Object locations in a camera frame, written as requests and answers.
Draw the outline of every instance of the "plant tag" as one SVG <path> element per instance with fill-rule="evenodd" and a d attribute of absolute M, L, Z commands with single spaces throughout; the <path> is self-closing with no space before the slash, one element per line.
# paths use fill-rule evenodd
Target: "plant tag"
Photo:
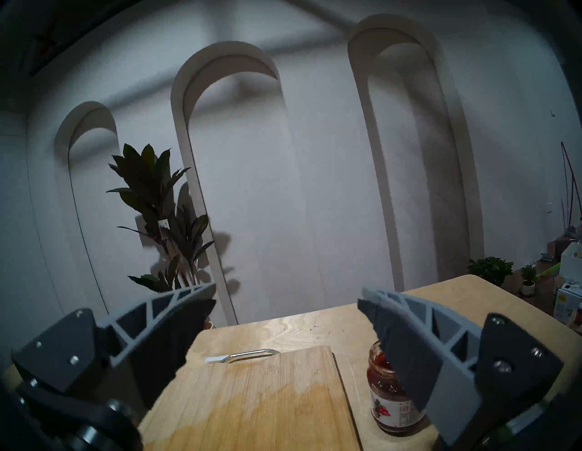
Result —
<path fill-rule="evenodd" d="M 159 227 L 160 229 L 161 229 L 162 227 L 165 227 L 165 228 L 169 229 L 169 228 L 170 228 L 170 223 L 168 222 L 168 220 L 167 220 L 167 219 L 160 219 L 160 220 L 158 221 L 158 227 Z"/>

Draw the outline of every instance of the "white flower pot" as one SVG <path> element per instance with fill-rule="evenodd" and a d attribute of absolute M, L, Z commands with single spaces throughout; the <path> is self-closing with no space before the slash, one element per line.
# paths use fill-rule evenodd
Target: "white flower pot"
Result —
<path fill-rule="evenodd" d="M 524 296 L 533 296 L 535 293 L 535 282 L 523 282 L 521 284 L 521 293 Z"/>

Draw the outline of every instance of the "jar label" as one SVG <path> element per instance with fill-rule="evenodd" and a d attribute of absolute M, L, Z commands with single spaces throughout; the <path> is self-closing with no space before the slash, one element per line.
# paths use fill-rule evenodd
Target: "jar label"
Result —
<path fill-rule="evenodd" d="M 390 401 L 372 394 L 372 415 L 380 423 L 392 428 L 410 426 L 422 419 L 424 411 L 419 412 L 412 401 Z"/>

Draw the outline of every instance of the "potted plant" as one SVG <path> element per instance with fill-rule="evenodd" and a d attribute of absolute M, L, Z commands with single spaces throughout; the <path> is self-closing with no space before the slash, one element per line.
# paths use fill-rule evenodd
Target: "potted plant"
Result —
<path fill-rule="evenodd" d="M 533 296 L 535 293 L 535 266 L 526 265 L 521 269 L 521 293 L 524 296 Z"/>
<path fill-rule="evenodd" d="M 130 145 L 123 146 L 123 155 L 114 155 L 115 164 L 109 164 L 127 184 L 108 193 L 119 193 L 121 200 L 141 213 L 145 220 L 145 232 L 119 226 L 145 235 L 161 246 L 169 261 L 167 269 L 158 276 L 144 274 L 128 276 L 132 281 L 155 292 L 166 292 L 182 286 L 196 285 L 197 260 L 214 241 L 204 243 L 203 232 L 208 226 L 208 216 L 191 216 L 186 208 L 176 208 L 169 201 L 176 182 L 189 168 L 170 174 L 170 150 L 158 157 L 149 144 L 141 155 Z M 207 318 L 206 328 L 212 322 Z"/>
<path fill-rule="evenodd" d="M 501 286 L 506 276 L 513 274 L 513 262 L 497 257 L 487 257 L 480 260 L 469 260 L 469 274 L 479 276 L 493 285 Z"/>

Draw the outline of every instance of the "white wall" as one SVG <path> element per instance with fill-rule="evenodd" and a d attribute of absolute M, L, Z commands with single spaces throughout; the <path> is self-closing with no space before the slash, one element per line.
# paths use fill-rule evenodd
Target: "white wall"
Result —
<path fill-rule="evenodd" d="M 78 270 L 57 214 L 62 208 L 54 161 L 59 126 L 77 105 L 98 101 L 112 112 L 120 143 L 141 148 L 150 142 L 156 150 L 172 147 L 175 171 L 182 164 L 169 103 L 172 80 L 190 56 L 224 40 L 258 46 L 279 72 L 307 228 L 314 237 L 328 305 L 355 301 L 364 283 L 392 286 L 378 182 L 344 35 L 367 16 L 380 13 L 415 21 L 413 28 L 433 39 L 427 40 L 434 47 L 429 52 L 438 48 L 437 66 L 445 64 L 449 70 L 446 89 L 456 89 L 459 99 L 452 119 L 462 107 L 474 157 L 484 253 L 521 265 L 544 250 L 544 171 L 547 166 L 560 167 L 562 161 L 541 161 L 532 153 L 536 127 L 523 112 L 538 90 L 523 78 L 534 71 L 518 71 L 519 61 L 508 57 L 498 25 L 484 5 L 478 0 L 318 0 L 312 6 L 313 11 L 306 12 L 291 2 L 237 0 L 221 10 L 212 2 L 160 5 L 144 0 L 90 33 L 35 77 L 27 127 L 30 190 L 48 268 L 59 298 L 65 300 L 65 312 L 74 308 L 74 292 L 79 290 L 67 281 L 82 278 L 75 275 Z M 561 87 L 551 92 L 555 101 L 572 106 L 558 62 L 547 55 L 543 62 L 533 57 L 529 61 L 545 74 L 545 83 Z M 568 136 L 579 136 L 575 111 L 565 108 L 560 117 L 568 124 Z"/>
<path fill-rule="evenodd" d="M 122 225 L 136 229 L 136 217 L 140 215 L 117 193 L 106 192 L 125 186 L 108 165 L 114 163 L 112 155 L 120 155 L 115 124 L 111 122 L 111 114 L 104 108 L 82 120 L 75 133 L 79 136 L 73 136 L 71 143 L 69 170 L 91 267 L 107 310 L 114 312 L 151 294 L 127 276 L 149 274 L 148 263 L 159 254 L 144 249 L 137 233 L 116 228 Z"/>
<path fill-rule="evenodd" d="M 526 102 L 522 116 L 527 118 L 529 133 L 536 139 L 530 159 L 542 162 L 541 177 L 536 182 L 542 182 L 545 188 L 542 198 L 546 205 L 544 239 L 550 241 L 563 232 L 560 201 L 564 202 L 565 209 L 570 202 L 570 198 L 566 198 L 561 141 L 575 174 L 582 171 L 582 130 L 576 105 L 556 54 L 540 32 L 528 25 L 525 14 L 501 1 L 488 1 L 486 6 L 494 25 L 494 37 L 504 44 L 503 50 L 508 61 L 513 63 L 511 66 Z M 578 226 L 579 220 L 580 209 L 574 192 L 572 224 Z"/>
<path fill-rule="evenodd" d="M 217 81 L 188 132 L 238 321 L 326 308 L 279 82 L 252 72 Z"/>
<path fill-rule="evenodd" d="M 452 129 L 432 60 L 402 43 L 372 63 L 368 88 L 384 154 L 404 289 L 466 273 L 469 235 Z"/>
<path fill-rule="evenodd" d="M 63 317 L 44 261 L 30 202 L 24 115 L 0 112 L 0 371 L 20 349 Z"/>

